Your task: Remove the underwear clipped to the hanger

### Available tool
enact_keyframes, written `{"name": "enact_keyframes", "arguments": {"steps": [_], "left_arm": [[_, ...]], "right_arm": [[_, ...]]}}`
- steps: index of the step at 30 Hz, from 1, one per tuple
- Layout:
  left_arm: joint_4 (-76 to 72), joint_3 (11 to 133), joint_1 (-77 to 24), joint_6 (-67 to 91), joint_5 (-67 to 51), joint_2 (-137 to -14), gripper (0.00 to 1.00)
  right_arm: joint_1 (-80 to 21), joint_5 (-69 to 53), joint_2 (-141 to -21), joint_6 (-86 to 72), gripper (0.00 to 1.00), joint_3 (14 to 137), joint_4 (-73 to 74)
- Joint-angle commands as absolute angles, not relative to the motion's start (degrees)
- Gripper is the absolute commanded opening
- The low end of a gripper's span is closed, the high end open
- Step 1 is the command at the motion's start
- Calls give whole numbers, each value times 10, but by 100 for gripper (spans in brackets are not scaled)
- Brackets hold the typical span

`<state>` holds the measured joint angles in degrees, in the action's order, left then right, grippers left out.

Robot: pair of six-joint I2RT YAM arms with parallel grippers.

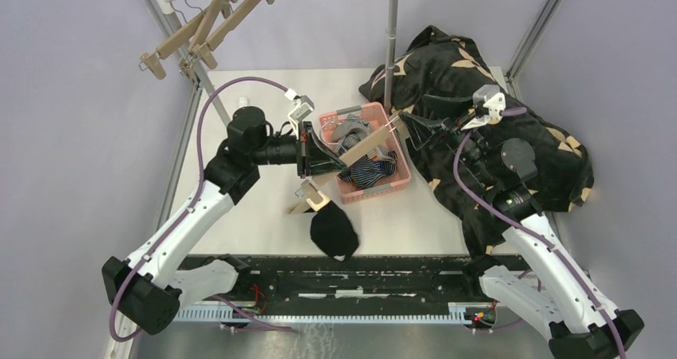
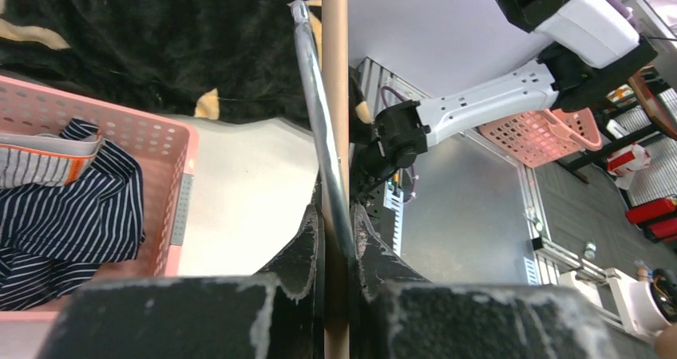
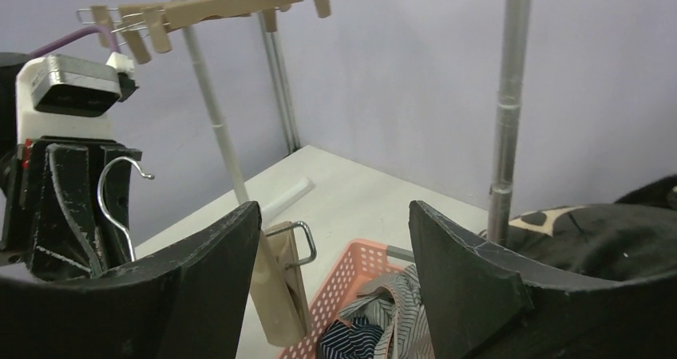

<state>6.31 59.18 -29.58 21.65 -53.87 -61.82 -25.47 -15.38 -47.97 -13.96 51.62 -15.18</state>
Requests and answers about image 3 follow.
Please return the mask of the wooden hanger of black underwear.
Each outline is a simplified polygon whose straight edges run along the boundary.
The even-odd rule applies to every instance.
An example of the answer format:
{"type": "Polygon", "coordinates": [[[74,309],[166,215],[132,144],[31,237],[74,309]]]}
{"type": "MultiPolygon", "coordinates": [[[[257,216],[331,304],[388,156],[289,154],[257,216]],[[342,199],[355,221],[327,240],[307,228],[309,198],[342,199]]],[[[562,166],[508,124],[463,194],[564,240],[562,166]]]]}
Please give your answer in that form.
{"type": "MultiPolygon", "coordinates": [[[[139,162],[129,156],[118,156],[102,169],[97,181],[97,203],[103,216],[124,237],[125,253],[133,262],[135,251],[129,229],[116,220],[105,202],[105,181],[114,164],[130,163],[140,176],[154,180],[144,172],[139,162]]],[[[304,177],[263,208],[263,220],[279,215],[312,191],[315,184],[304,177]]],[[[251,275],[250,295],[269,344],[291,347],[303,341],[311,330],[310,312],[300,267],[314,262],[317,248],[310,227],[303,221],[278,223],[261,231],[255,264],[251,275]],[[299,258],[294,230],[303,230],[310,254],[299,258]]]]}

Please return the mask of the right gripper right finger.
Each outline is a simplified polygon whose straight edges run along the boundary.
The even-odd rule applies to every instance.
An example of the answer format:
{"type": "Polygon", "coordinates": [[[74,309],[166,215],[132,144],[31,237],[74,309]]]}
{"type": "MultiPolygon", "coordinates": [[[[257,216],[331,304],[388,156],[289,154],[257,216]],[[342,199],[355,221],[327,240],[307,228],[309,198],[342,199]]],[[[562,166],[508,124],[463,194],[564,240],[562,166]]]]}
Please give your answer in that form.
{"type": "Polygon", "coordinates": [[[490,242],[429,204],[409,229],[439,358],[673,358],[676,269],[611,281],[490,242]]]}

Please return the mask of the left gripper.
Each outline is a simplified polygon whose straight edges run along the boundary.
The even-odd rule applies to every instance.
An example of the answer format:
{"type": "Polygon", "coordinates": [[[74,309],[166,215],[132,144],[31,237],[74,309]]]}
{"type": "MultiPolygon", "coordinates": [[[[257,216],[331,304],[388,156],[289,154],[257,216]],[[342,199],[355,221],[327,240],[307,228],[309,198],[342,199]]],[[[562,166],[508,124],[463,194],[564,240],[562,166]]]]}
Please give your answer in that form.
{"type": "MultiPolygon", "coordinates": [[[[107,267],[131,262],[124,237],[103,216],[97,181],[113,158],[142,153],[112,140],[42,137],[16,143],[15,83],[37,57],[1,56],[1,190],[6,199],[1,251],[24,260],[46,282],[97,278],[107,267]]],[[[130,163],[113,165],[105,181],[112,216],[129,229],[130,163]]]]}

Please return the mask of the wooden hanger of navy underwear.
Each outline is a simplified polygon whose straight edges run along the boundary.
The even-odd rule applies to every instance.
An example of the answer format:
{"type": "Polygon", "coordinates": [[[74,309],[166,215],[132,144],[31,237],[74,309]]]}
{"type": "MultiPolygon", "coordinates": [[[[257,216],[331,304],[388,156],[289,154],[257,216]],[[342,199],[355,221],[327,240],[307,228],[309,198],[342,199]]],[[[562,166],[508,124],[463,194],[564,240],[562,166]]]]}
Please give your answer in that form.
{"type": "Polygon", "coordinates": [[[228,17],[233,9],[229,0],[183,0],[178,2],[151,2],[122,5],[123,15],[141,13],[148,28],[152,47],[157,53],[172,50],[168,33],[206,20],[228,17]]]}

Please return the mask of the grey striped underwear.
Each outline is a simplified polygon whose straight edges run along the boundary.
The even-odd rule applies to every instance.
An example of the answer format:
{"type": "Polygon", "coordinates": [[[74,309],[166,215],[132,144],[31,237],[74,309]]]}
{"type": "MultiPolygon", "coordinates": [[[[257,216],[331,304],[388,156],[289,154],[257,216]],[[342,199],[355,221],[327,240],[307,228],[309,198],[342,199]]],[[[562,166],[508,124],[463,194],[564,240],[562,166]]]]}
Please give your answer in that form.
{"type": "Polygon", "coordinates": [[[337,320],[350,324],[355,317],[366,317],[384,330],[374,358],[435,357],[416,266],[362,285],[356,299],[338,312],[337,320]]]}

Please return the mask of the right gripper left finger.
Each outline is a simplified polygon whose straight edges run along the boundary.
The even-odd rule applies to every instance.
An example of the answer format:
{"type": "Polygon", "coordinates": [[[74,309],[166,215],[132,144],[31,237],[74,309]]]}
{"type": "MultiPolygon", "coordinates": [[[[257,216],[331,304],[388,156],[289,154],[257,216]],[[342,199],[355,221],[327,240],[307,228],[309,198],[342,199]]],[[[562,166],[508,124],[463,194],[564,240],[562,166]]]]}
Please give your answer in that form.
{"type": "Polygon", "coordinates": [[[2,357],[235,357],[261,223],[250,201],[99,278],[3,278],[2,357]]]}

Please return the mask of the navy striped underwear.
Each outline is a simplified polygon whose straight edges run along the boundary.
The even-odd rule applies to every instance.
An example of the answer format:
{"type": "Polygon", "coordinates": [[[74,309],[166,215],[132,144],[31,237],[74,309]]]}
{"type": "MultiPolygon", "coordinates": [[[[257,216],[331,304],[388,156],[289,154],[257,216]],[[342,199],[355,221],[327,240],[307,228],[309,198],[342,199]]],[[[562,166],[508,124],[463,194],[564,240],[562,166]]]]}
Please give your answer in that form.
{"type": "Polygon", "coordinates": [[[373,325],[366,317],[355,317],[346,324],[332,322],[319,337],[316,357],[321,359],[371,359],[384,334],[383,328],[373,325]]]}

